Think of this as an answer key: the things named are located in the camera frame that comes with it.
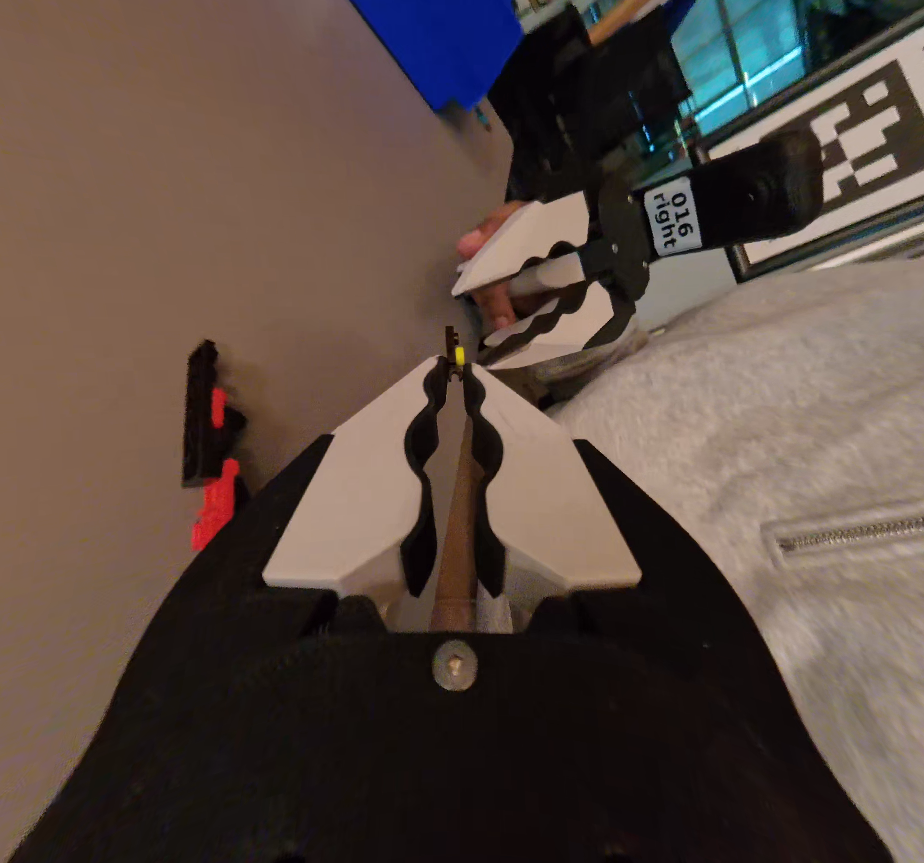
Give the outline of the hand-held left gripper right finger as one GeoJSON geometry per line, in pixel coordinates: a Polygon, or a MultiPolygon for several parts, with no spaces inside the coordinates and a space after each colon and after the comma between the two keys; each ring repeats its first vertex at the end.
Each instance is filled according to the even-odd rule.
{"type": "Polygon", "coordinates": [[[540,603],[636,587],[641,569],[570,434],[477,364],[462,375],[476,490],[476,630],[511,634],[540,603]]]}

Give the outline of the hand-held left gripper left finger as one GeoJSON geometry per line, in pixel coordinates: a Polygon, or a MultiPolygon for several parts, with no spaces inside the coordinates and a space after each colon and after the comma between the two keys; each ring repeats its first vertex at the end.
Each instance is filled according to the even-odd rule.
{"type": "Polygon", "coordinates": [[[426,358],[325,437],[263,569],[268,587],[365,596],[389,630],[429,630],[440,543],[427,465],[448,372],[444,356],[426,358]]]}

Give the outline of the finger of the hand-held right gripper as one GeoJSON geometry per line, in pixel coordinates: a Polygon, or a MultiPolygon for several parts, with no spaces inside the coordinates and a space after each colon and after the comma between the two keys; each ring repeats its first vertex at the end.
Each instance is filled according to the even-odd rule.
{"type": "Polygon", "coordinates": [[[524,369],[583,351],[615,315],[614,296],[598,282],[578,283],[534,314],[490,334],[479,351],[486,369],[524,369]]]}
{"type": "Polygon", "coordinates": [[[551,202],[532,201],[515,211],[460,269],[451,295],[463,296],[519,275],[560,246],[579,248],[590,233],[582,191],[551,202]]]}

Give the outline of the black red lego assembly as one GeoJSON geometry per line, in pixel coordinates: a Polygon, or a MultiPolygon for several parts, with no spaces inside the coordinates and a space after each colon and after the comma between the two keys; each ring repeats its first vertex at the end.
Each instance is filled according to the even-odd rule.
{"type": "Polygon", "coordinates": [[[220,383],[220,355],[206,339],[190,353],[182,437],[181,485],[202,492],[191,529],[191,549],[200,553],[249,501],[236,456],[248,418],[231,407],[220,383]]]}

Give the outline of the person's right hand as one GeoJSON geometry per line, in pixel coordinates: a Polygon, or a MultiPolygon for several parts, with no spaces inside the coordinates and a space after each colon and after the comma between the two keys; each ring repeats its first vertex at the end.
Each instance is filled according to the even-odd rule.
{"type": "MultiPolygon", "coordinates": [[[[509,201],[492,211],[474,229],[464,234],[456,244],[460,260],[468,262],[475,258],[508,218],[525,205],[523,201],[509,201]]],[[[474,290],[468,293],[468,300],[479,312],[483,335],[492,334],[518,321],[506,281],[489,283],[481,289],[474,290]]]]}

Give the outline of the framed black white tag board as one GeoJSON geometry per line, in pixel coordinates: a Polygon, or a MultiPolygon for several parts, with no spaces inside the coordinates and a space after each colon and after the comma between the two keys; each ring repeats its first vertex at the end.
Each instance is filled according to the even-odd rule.
{"type": "Polygon", "coordinates": [[[922,228],[923,11],[710,134],[717,159],[774,134],[810,130],[823,159],[820,216],[802,231],[728,247],[738,283],[902,227],[922,228]]]}

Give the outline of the black office chair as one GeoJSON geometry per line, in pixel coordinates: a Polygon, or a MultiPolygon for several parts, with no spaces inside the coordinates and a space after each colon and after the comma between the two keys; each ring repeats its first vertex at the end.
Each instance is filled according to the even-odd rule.
{"type": "Polygon", "coordinates": [[[674,118],[689,93],[662,5],[594,45],[567,4],[521,40],[489,91],[513,143],[506,199],[557,198],[643,128],[674,118]]]}

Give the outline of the person's grey fleece jacket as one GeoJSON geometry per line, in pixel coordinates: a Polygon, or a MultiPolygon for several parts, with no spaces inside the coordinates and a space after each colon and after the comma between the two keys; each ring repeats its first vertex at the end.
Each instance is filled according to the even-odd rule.
{"type": "Polygon", "coordinates": [[[553,418],[722,570],[841,785],[922,861],[922,258],[739,286],[553,418]]]}

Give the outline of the blue plastic bin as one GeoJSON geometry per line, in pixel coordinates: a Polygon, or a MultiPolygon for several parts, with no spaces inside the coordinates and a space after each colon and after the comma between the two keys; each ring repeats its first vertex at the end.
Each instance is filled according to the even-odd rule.
{"type": "Polygon", "coordinates": [[[524,37],[515,0],[349,0],[433,111],[473,110],[524,37]]]}

